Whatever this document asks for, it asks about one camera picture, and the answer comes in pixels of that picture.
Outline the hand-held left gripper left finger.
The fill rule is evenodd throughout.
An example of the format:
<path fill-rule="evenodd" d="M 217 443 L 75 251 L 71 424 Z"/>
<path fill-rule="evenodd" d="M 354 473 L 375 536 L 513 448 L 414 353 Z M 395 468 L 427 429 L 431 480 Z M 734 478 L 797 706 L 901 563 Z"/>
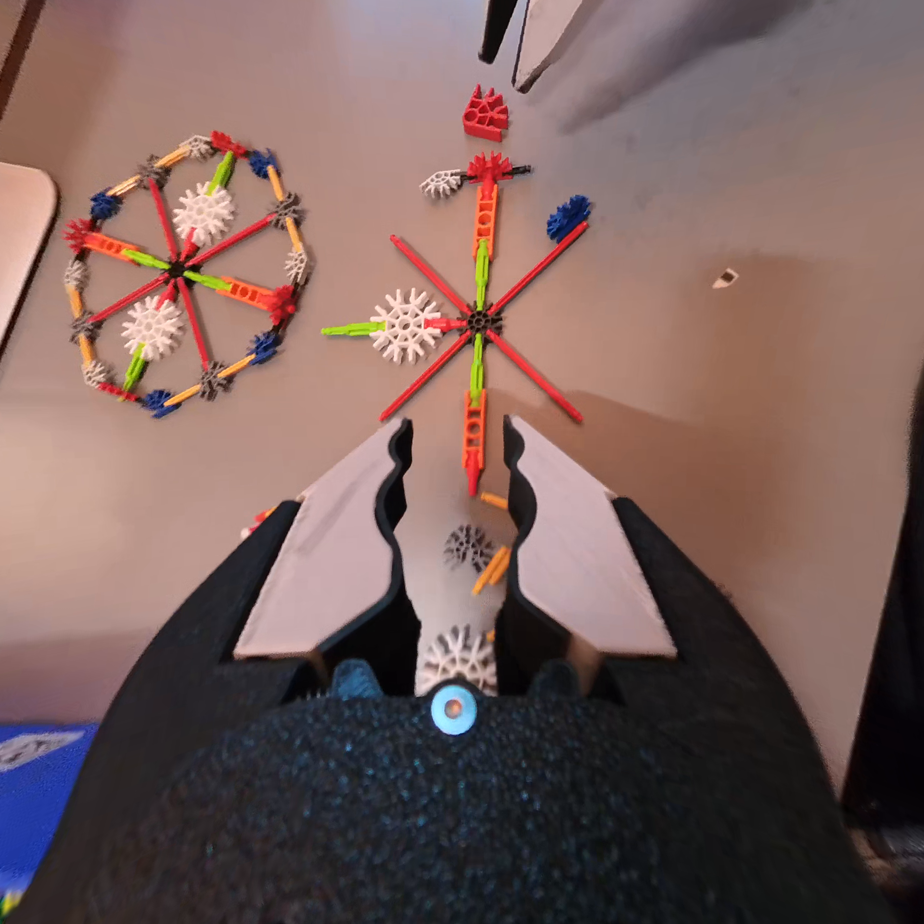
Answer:
<path fill-rule="evenodd" d="M 395 535 L 407 503 L 413 424 L 385 423 L 303 493 L 233 657 L 308 660 L 328 678 L 355 633 L 405 592 Z"/>

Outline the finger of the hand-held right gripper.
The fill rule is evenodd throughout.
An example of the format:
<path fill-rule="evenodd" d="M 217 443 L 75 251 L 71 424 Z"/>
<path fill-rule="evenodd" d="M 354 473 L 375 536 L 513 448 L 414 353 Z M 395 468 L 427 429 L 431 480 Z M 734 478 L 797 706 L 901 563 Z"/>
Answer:
<path fill-rule="evenodd" d="M 577 39 L 601 1 L 527 1 L 516 50 L 513 88 L 529 92 Z"/>
<path fill-rule="evenodd" d="M 484 2 L 484 24 L 479 47 L 479 60 L 492 64 L 500 50 L 518 1 L 490 0 Z"/>

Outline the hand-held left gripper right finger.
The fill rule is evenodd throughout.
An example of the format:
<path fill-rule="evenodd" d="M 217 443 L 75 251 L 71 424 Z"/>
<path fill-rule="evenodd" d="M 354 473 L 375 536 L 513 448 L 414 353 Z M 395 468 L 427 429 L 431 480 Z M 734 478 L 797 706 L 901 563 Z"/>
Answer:
<path fill-rule="evenodd" d="M 591 689 L 608 657 L 675 661 L 617 494 L 520 416 L 503 420 L 503 453 L 516 529 L 502 604 L 504 668 L 527 683 L 562 659 Z"/>

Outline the orange ladder connector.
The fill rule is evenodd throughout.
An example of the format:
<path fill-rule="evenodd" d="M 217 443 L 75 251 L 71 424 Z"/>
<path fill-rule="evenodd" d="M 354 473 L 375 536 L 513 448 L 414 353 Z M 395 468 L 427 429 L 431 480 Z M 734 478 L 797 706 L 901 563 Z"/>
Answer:
<path fill-rule="evenodd" d="M 499 201 L 499 186 L 497 184 L 496 184 L 496 199 L 488 207 L 485 207 L 484 205 L 479 206 L 478 191 L 477 191 L 475 224 L 474 224 L 473 239 L 472 239 L 472 256 L 473 257 L 475 257 L 475 251 L 476 251 L 477 242 L 479 238 L 484 237 L 488 239 L 488 243 L 491 248 L 491 261 L 493 260 L 494 233 L 495 233 L 495 225 L 497 221 L 496 215 L 498 211 L 498 201 Z"/>

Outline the half-built spoke toy model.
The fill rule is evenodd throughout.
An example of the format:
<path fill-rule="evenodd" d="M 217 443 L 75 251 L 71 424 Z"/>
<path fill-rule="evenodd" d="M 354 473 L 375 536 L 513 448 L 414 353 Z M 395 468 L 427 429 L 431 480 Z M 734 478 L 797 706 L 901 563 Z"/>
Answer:
<path fill-rule="evenodd" d="M 572 421 L 583 422 L 580 411 L 562 392 L 554 387 L 537 369 L 525 360 L 504 337 L 503 315 L 509 304 L 519 296 L 535 279 L 561 257 L 579 238 L 589 230 L 590 221 L 580 225 L 564 242 L 556 245 L 529 272 L 503 293 L 496 301 L 489 300 L 490 278 L 484 311 L 476 310 L 475 296 L 470 302 L 463 299 L 445 282 L 422 256 L 402 238 L 390 237 L 391 243 L 456 309 L 456 316 L 443 314 L 425 291 L 411 289 L 404 293 L 398 290 L 387 295 L 385 307 L 376 307 L 376 313 L 368 321 L 326 327 L 321 334 L 328 338 L 364 338 L 372 341 L 373 347 L 384 359 L 395 363 L 409 364 L 425 358 L 428 349 L 435 349 L 441 338 L 449 335 L 456 342 L 447 347 L 426 369 L 396 398 L 379 416 L 380 422 L 392 418 L 402 409 L 451 359 L 471 348 L 468 389 L 464 394 L 461 466 L 468 482 L 468 494 L 477 495 L 479 481 L 485 468 L 487 387 L 485 384 L 484 352 L 488 347 L 497 348 L 520 369 L 549 399 L 555 402 Z"/>

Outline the small red toy piece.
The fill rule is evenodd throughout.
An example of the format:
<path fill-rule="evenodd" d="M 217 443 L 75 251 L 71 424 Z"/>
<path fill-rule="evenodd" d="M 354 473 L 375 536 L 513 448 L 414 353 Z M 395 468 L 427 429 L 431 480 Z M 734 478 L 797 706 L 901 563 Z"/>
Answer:
<path fill-rule="evenodd" d="M 465 134 L 492 143 L 501 143 L 509 129 L 509 110 L 502 93 L 494 88 L 482 90 L 477 84 L 463 113 Z"/>

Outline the dark grey snowflake connector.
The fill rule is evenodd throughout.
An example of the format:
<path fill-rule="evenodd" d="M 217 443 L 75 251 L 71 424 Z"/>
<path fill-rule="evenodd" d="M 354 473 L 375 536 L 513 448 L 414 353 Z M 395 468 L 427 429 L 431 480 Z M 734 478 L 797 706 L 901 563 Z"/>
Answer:
<path fill-rule="evenodd" d="M 471 566 L 476 574 L 491 563 L 498 548 L 481 526 L 463 524 L 451 531 L 443 549 L 444 564 L 452 569 Z"/>

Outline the large white snowflake connector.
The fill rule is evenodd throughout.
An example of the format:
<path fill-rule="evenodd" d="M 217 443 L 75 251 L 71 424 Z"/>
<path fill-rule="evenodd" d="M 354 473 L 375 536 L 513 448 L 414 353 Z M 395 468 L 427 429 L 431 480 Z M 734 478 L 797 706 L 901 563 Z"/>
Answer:
<path fill-rule="evenodd" d="M 424 696 L 447 680 L 462 679 L 486 696 L 498 694 L 494 633 L 451 627 L 420 655 L 415 693 Z"/>

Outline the dark printed t-shirt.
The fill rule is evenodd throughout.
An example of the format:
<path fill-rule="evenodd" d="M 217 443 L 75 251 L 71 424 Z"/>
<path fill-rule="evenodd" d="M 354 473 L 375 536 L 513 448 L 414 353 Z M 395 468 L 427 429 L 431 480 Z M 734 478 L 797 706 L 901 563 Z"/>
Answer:
<path fill-rule="evenodd" d="M 923 379 L 909 425 L 907 503 L 842 804 L 867 839 L 899 922 L 922 922 Z"/>

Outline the colourful toy wheel model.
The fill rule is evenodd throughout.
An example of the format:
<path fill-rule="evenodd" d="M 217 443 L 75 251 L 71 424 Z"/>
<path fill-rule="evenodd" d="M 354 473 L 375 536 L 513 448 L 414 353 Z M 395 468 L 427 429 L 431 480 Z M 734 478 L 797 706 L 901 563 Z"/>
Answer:
<path fill-rule="evenodd" d="M 269 186 L 272 202 L 258 220 L 235 229 L 237 202 L 229 184 L 238 165 L 246 165 Z M 167 246 L 165 258 L 104 231 L 136 191 L 145 191 L 154 205 Z M 90 199 L 90 216 L 70 221 L 63 232 L 71 252 L 64 272 L 69 340 L 78 349 L 85 384 L 160 420 L 192 398 L 214 401 L 230 391 L 240 374 L 273 359 L 313 270 L 301 231 L 304 215 L 300 198 L 283 184 L 276 154 L 220 131 L 195 134 L 165 155 L 151 155 L 132 176 L 96 193 Z M 283 284 L 269 287 L 203 271 L 232 248 L 270 229 L 285 233 L 290 244 Z M 154 277 L 107 307 L 91 309 L 84 293 L 94 255 L 153 271 Z M 226 364 L 213 356 L 193 296 L 195 287 L 266 315 L 267 330 L 251 338 L 236 362 Z M 141 384 L 150 365 L 170 358 L 186 334 L 200 364 L 196 383 L 178 392 L 157 388 L 143 393 Z"/>

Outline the white printed tag sticker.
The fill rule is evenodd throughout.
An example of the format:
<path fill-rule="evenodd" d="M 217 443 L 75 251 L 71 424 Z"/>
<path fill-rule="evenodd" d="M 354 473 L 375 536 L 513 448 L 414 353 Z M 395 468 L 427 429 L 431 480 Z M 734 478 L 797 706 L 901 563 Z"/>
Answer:
<path fill-rule="evenodd" d="M 1 772 L 17 770 L 79 741 L 82 730 L 51 730 L 19 733 L 1 742 Z"/>

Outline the white flat stand base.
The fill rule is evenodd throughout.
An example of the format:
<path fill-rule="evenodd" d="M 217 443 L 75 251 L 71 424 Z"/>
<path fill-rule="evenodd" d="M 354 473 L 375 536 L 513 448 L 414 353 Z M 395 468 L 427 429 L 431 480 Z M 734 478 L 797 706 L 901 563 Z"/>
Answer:
<path fill-rule="evenodd" d="M 58 202 L 57 187 L 45 172 L 1 163 L 1 346 L 13 327 Z"/>

